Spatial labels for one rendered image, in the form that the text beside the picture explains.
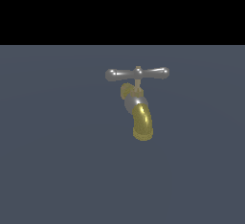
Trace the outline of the brass faucet body with spout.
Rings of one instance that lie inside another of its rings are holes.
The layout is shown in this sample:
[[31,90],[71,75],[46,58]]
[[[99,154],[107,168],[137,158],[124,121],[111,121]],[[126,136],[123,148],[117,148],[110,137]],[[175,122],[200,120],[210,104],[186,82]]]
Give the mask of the brass faucet body with spout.
[[121,87],[121,98],[125,109],[133,117],[133,136],[139,141],[150,140],[153,136],[153,126],[144,90],[136,89],[131,83],[124,83]]

